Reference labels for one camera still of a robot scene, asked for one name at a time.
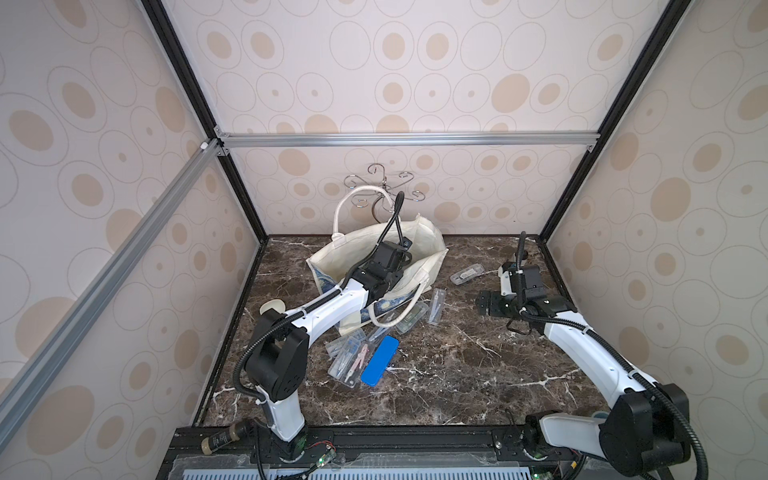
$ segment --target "ventilation grille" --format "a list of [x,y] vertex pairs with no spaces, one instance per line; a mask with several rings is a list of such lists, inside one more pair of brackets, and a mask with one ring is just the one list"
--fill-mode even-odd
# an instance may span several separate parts
[[[270,470],[266,477],[274,480],[278,475],[290,475],[292,468]],[[184,480],[260,480],[255,468],[189,469]],[[337,472],[319,470],[310,480],[531,480],[526,467],[472,467],[472,468],[344,468]]]

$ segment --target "canvas bag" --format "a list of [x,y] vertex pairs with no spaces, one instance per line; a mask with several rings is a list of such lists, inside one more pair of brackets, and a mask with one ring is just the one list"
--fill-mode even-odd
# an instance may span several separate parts
[[[331,243],[325,245],[322,249],[315,252],[306,260],[312,270],[318,291],[322,294],[332,289],[336,284],[344,279],[347,271],[363,259],[371,251],[379,235],[384,231],[386,223],[379,223],[351,233],[339,232],[339,212],[341,207],[353,194],[362,190],[374,190],[384,195],[385,200],[392,207],[394,203],[389,193],[381,187],[373,185],[363,185],[351,190],[336,207],[336,213],[333,216],[333,235]],[[402,273],[402,279],[387,292],[383,298],[371,304],[366,310],[360,312],[360,320],[356,325],[350,325],[349,322],[340,328],[341,333],[351,331],[352,329],[373,321],[378,326],[392,326],[400,321],[410,311],[418,301],[421,294],[429,290],[437,278],[440,266],[448,252],[443,242],[442,234],[432,222],[422,217],[420,214],[413,221],[401,222],[402,234],[408,237],[413,245],[409,252],[413,255],[411,264],[408,265]],[[397,229],[395,225],[389,229],[384,240],[398,242]],[[377,317],[386,312],[397,308],[405,302],[410,303],[400,316],[387,324],[379,323]]]

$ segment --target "blue pencil case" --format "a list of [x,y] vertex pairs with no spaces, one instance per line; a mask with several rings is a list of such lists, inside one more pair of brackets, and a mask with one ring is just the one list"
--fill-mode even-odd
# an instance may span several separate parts
[[389,366],[389,362],[392,361],[392,357],[395,355],[399,344],[400,342],[391,336],[385,336],[379,348],[376,349],[376,353],[373,354],[368,362],[368,366],[362,372],[360,380],[366,385],[376,386],[384,375],[384,370]]

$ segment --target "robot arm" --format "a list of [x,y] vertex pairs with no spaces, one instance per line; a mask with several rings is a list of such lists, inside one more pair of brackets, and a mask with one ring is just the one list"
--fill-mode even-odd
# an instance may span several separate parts
[[[558,345],[597,386],[611,407],[606,419],[562,412],[529,415],[523,431],[526,450],[545,455],[550,447],[566,447],[605,458],[626,476],[646,474],[686,462],[691,447],[697,455],[698,480],[707,477],[707,461],[688,422],[688,399],[676,385],[659,385],[652,376],[629,363],[600,337],[561,296],[548,296],[538,266],[522,266],[525,232],[518,243],[516,263],[499,269],[503,304],[512,319],[523,319]],[[484,308],[489,292],[478,298]]]
[[[341,319],[382,298],[400,281],[402,271],[412,260],[408,252],[412,242],[402,236],[399,225],[404,199],[405,194],[400,192],[395,213],[371,253],[349,269],[344,281],[299,308],[285,313],[272,309],[264,312],[257,319],[249,347],[235,366],[235,390],[255,397],[262,405],[273,440],[284,458],[298,458],[306,439],[297,390],[306,375],[310,346]],[[394,223],[399,242],[384,241]],[[242,370],[255,389],[241,383]]]

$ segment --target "patterned wallpaper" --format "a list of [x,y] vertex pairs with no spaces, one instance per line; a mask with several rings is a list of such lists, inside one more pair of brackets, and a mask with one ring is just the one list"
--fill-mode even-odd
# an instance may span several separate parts
[[0,456],[0,480],[153,480],[256,246],[214,161]]
[[0,5],[0,392],[198,148],[131,0]]
[[[200,145],[161,52],[131,0],[0,5],[0,392]],[[255,248],[208,167],[0,456],[0,478],[154,478]]]
[[687,392],[713,480],[768,475],[766,70],[768,2],[699,2],[550,242],[590,323]]
[[[584,145],[236,148],[233,157],[268,233],[330,234],[336,205],[348,191],[345,177],[378,184],[382,175],[367,171],[374,162],[393,187],[404,181],[400,172],[413,173],[393,190],[425,196],[403,204],[406,220],[420,213],[443,233],[537,233],[584,152]],[[342,232],[375,223],[370,198],[365,208],[346,202]],[[379,220],[390,215],[376,207]]]
[[225,131],[596,129],[667,0],[166,0]]

